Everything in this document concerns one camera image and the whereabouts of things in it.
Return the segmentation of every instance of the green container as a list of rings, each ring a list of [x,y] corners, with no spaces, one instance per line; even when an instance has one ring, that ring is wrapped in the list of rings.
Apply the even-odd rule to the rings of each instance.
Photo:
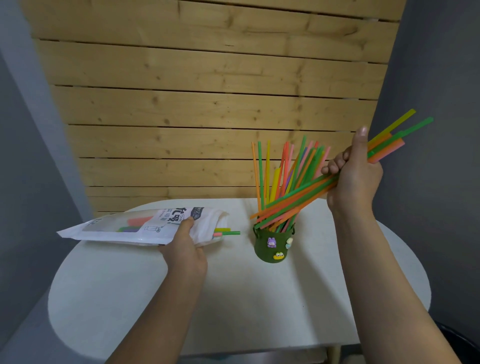
[[[267,263],[280,263],[288,253],[287,240],[295,234],[295,225],[286,232],[272,232],[267,229],[253,228],[255,233],[255,253]]]

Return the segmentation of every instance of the plastic bag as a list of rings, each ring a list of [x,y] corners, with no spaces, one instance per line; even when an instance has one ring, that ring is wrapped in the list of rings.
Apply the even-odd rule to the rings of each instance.
[[[106,215],[83,224],[58,231],[62,238],[141,245],[168,244],[180,223],[192,216],[190,236],[196,245],[221,240],[214,238],[215,228],[226,228],[228,214],[211,207],[178,207],[121,212]]]

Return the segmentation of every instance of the right arm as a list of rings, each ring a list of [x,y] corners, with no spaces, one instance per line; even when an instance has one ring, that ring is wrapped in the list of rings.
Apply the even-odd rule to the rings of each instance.
[[[460,364],[413,291],[372,212],[382,177],[367,162],[367,129],[323,173],[342,170],[327,201],[363,353],[371,364]]]

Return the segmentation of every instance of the black trash bin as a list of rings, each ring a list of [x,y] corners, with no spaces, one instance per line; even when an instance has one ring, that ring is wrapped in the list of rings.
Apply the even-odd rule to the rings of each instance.
[[[480,363],[480,347],[460,334],[458,331],[435,321],[445,339],[450,343],[455,354],[458,356],[462,364],[479,364]]]

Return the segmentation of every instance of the person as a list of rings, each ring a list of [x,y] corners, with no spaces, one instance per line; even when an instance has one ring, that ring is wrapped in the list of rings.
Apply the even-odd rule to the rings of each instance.
[[[327,203],[364,356],[370,364],[460,364],[413,291],[372,212],[382,178],[379,163],[367,162],[367,128],[322,173],[339,173]],[[160,248],[168,273],[149,305],[107,364],[173,364],[207,272],[202,248],[184,220],[173,241]]]

